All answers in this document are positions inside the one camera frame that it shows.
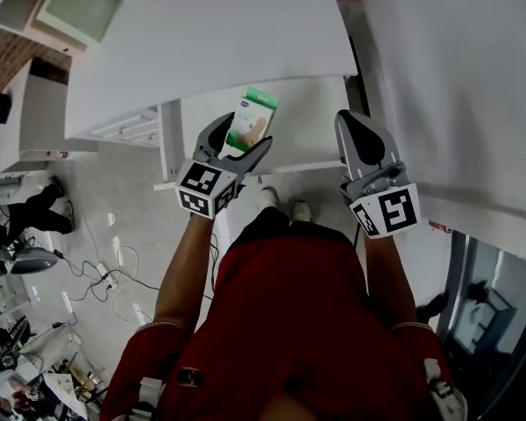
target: brick wall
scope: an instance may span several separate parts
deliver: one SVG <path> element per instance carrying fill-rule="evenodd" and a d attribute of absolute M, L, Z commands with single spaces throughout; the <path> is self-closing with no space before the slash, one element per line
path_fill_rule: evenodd
<path fill-rule="evenodd" d="M 0 29 L 0 91 L 24 64 L 34 57 L 70 69 L 71 58 L 47 46 Z"/>

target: red shirt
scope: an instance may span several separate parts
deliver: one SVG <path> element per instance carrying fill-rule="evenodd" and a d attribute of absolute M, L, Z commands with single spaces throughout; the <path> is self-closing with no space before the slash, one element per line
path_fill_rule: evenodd
<path fill-rule="evenodd" d="M 431 330 L 389 331 L 370 310 L 348 244 L 258 240 L 224 256 L 209 315 L 195 335 L 154 324 L 129 340 L 101 419 L 130 411 L 143 377 L 167 383 L 160 419 L 258 419 L 285 392 L 320 419 L 438 419 L 425 358 L 438 359 L 451 382 Z M 177 382 L 184 367 L 199 370 L 199 387 Z"/>

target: product box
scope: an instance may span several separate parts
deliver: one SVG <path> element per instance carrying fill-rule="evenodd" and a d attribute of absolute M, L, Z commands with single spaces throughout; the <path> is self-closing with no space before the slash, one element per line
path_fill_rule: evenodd
<path fill-rule="evenodd" d="M 278 107 L 278 98 L 247 88 L 226 135 L 226 144 L 242 153 L 249 150 L 267 135 Z"/>

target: power strip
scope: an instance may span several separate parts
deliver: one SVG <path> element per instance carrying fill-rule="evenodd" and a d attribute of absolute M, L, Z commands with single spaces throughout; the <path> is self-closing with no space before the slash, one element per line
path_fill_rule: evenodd
<path fill-rule="evenodd" d="M 107 268 L 101 262 L 99 262 L 97 264 L 97 271 L 99 271 L 99 273 L 101 274 L 102 277 L 107 275 L 107 277 L 105 278 L 105 281 L 107 281 L 109 283 L 109 285 L 111 286 L 112 289 L 114 289 L 117 286 L 117 283 L 113 279 L 113 276 L 111 276 L 110 273 L 108 274 Z"/>

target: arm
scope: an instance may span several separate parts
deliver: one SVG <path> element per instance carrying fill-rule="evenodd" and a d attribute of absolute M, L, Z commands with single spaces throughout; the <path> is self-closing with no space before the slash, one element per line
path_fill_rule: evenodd
<path fill-rule="evenodd" d="M 153 321 L 171 321 L 192 333 L 199 318 L 209 269 L 214 220 L 193 215 L 181 238 L 156 300 Z"/>
<path fill-rule="evenodd" d="M 394 238 L 372 240 L 365 235 L 365 247 L 368 294 L 380 320 L 388 329 L 416 322 L 415 299 Z"/>

